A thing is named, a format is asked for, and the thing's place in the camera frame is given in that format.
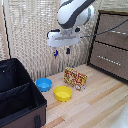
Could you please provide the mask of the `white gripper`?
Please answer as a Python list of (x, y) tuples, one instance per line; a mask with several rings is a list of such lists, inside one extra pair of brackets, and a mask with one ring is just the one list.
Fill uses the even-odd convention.
[[(51, 30), (47, 33), (47, 45), (52, 48), (60, 46), (71, 46), (79, 42), (80, 35), (75, 30), (65, 30), (61, 31), (60, 29)], [(54, 57), (58, 56), (58, 50), (55, 50)], [(71, 48), (67, 48), (66, 54), (71, 53)]]

